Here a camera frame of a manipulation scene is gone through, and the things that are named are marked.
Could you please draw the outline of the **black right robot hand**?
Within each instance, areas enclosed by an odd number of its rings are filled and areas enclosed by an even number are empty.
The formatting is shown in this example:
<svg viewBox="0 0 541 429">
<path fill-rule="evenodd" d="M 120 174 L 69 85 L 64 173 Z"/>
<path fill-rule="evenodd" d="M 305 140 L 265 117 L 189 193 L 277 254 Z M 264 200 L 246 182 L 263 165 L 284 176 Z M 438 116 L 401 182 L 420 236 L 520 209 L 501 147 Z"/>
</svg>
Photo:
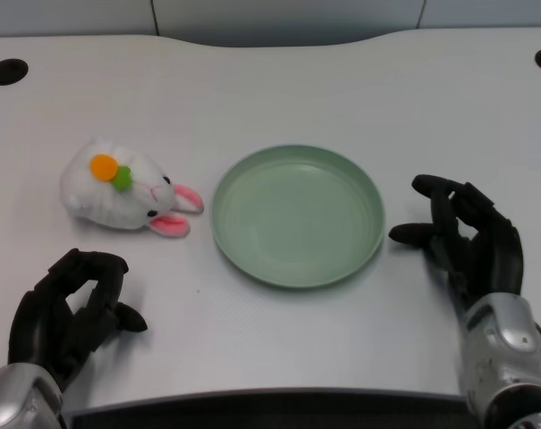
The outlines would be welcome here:
<svg viewBox="0 0 541 429">
<path fill-rule="evenodd" d="M 518 230 L 469 182 L 420 174 L 411 186 L 430 200 L 431 223 L 393 227 L 390 239 L 426 251 L 469 308 L 489 293 L 521 293 L 524 258 Z"/>
</svg>

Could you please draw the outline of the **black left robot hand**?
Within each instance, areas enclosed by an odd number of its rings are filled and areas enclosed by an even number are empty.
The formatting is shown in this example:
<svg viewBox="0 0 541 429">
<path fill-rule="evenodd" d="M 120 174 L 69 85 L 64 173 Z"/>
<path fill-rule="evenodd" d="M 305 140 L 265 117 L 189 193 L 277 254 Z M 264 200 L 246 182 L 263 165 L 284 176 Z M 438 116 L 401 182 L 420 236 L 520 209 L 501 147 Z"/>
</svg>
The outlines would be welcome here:
<svg viewBox="0 0 541 429">
<path fill-rule="evenodd" d="M 41 366 L 65 391 L 112 334 L 145 332 L 144 317 L 119 301 L 128 271 L 119 256 L 71 249 L 21 299 L 7 362 Z"/>
</svg>

